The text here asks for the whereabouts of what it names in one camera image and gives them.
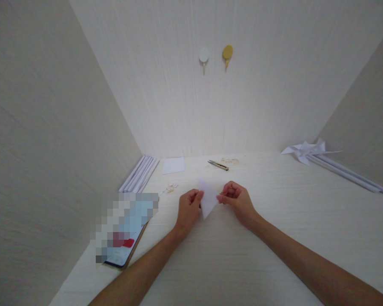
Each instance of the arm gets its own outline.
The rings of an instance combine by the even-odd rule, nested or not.
[[[319,256],[262,218],[247,189],[229,182],[217,197],[233,207],[238,220],[260,238],[324,305],[383,305],[383,294]]]
[[[156,277],[196,223],[203,191],[192,189],[179,199],[173,230],[102,290],[89,306],[139,305]]]

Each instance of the wall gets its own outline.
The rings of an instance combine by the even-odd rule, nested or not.
[[[330,158],[383,185],[383,41],[319,137]]]
[[[141,154],[67,0],[0,1],[0,305],[47,305]]]
[[[383,38],[383,0],[70,3],[142,153],[156,157],[313,141]]]

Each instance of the hand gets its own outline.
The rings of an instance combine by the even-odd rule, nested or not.
[[[217,196],[217,199],[220,203],[229,204],[238,221],[249,230],[251,230],[253,223],[261,218],[252,205],[247,189],[236,182],[229,181],[225,184],[223,192]]]
[[[183,240],[192,230],[199,216],[200,201],[204,192],[192,189],[180,196],[179,212],[173,231]]]

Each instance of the person's right hand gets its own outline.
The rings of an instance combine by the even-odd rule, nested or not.
[[[261,218],[252,205],[250,195],[243,186],[229,181],[224,185],[223,192],[217,196],[223,204],[229,204],[242,225],[251,230],[252,225]]]

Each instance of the white tabletop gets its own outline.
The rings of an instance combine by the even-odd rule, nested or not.
[[[226,164],[229,171],[207,163]],[[185,158],[184,172],[162,175],[160,161],[144,193],[161,193],[132,263],[174,226],[179,196],[198,188],[199,177],[218,191],[230,181],[245,186],[256,210],[316,253],[383,293],[383,194],[278,152]],[[83,253],[51,305],[87,305],[119,272],[94,269]],[[142,305],[322,305],[291,270],[228,206],[200,218],[169,259]]]

